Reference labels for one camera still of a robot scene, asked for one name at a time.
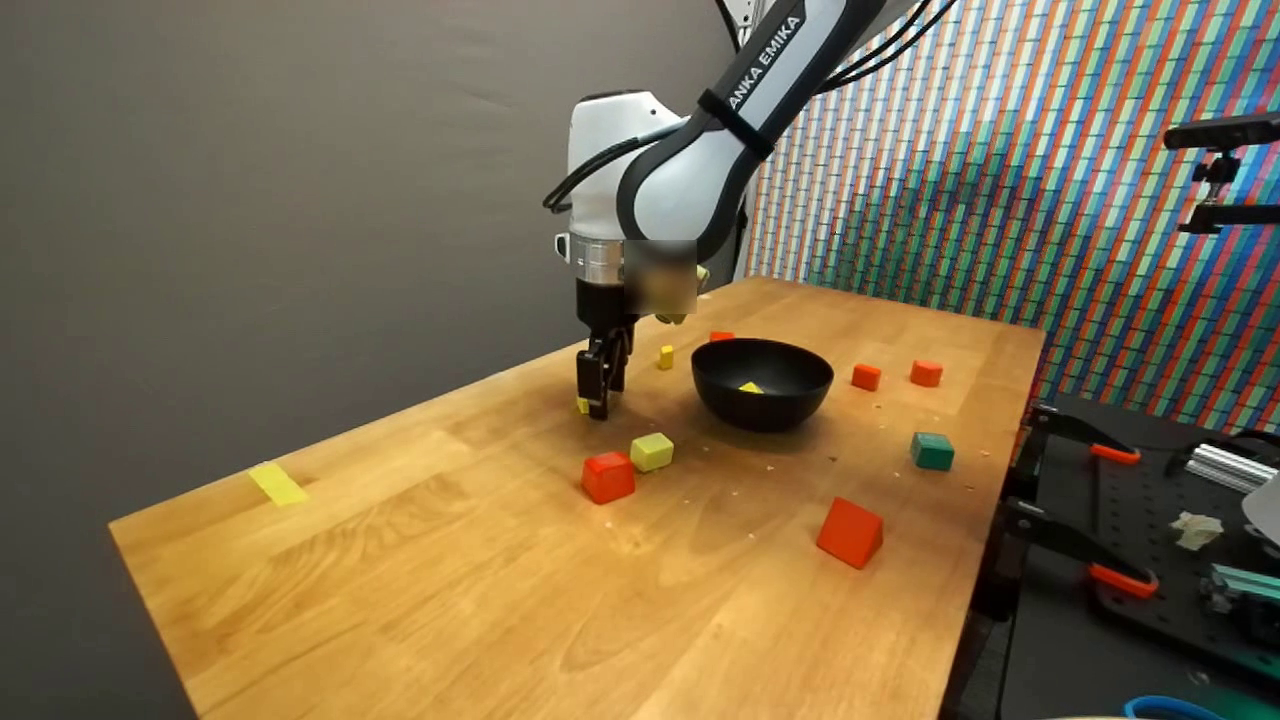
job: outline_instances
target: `green block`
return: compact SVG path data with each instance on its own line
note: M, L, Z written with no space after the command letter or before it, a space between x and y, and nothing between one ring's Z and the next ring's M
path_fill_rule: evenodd
M916 431L912 437L912 462L916 467L937 467L937 474L948 474L954 462L956 462L956 444L942 431Z
M638 437L638 439L632 439L632 464L638 464L639 474L662 474L662 467L669 467L673 462L676 462L673 437L650 431L650 437Z

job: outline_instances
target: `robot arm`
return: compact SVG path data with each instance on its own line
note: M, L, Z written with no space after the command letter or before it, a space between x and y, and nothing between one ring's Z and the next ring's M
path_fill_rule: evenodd
M651 93L584 95L572 109L569 167L552 212L569 212L557 254L576 268L587 349L576 393L610 417L624 393L632 323L644 295L662 321L683 321L694 266L737 233L739 199L776 135L828 84L841 60L916 0L776 0L737 66L676 117Z

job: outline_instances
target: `red cube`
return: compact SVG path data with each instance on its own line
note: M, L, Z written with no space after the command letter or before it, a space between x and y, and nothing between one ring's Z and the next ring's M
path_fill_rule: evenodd
M854 363L854 389L877 393L880 367L877 363Z
M912 384L942 389L942 384L944 384L944 363L937 363L937 361L916 361L916 363L912 363Z
M838 495L818 538L818 547L823 547L841 566L870 570L880 543L886 543L886 519Z
M612 503L638 494L638 464L624 454L602 454L584 462L584 495Z

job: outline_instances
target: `patterned backdrop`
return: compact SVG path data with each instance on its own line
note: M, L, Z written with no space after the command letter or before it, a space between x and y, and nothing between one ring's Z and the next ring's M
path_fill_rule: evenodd
M1277 428L1280 233L1175 233L1199 154L1164 128L1280 114L1277 0L962 0L804 109L753 187L739 278L1050 334L1040 396ZM1280 146L1231 199L1280 203Z

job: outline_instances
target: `small block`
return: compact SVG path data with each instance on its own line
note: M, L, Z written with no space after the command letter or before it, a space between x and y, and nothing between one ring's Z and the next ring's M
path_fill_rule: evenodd
M612 503L638 494L638 467L624 454L602 454L584 462L584 495L594 503Z
M676 349L664 344L664 349L656 353L656 367L673 367L673 363L676 363Z
M916 431L912 462L916 467L948 474L956 464L956 444L942 431Z
M1199 551L1199 547L1210 547L1211 540L1223 538L1223 519L1196 517L1196 514L1182 514L1170 529L1182 533L1175 547L1184 547L1184 551Z
M638 437L638 439L632 439L632 464L638 464L639 474L662 474L662 467L669 467L673 462L676 462L673 437L650 431L650 437Z
M308 494L279 467L279 464L257 464L247 481L277 503L291 509L304 503Z
M870 570L880 543L886 543L886 519L838 495L823 529L818 533L818 547L823 547L841 566Z
M664 293L669 278L644 278L639 289L644 293Z
M916 361L916 363L912 363L912 384L920 384L920 389L942 389L942 384L944 384L944 363L937 363L937 361Z
M877 393L880 367L877 363L854 363L854 389Z
M1089 455L1096 455L1104 464L1123 464L1123 467L1143 462L1143 454L1123 454L1123 447L1112 447L1112 444L1089 444Z

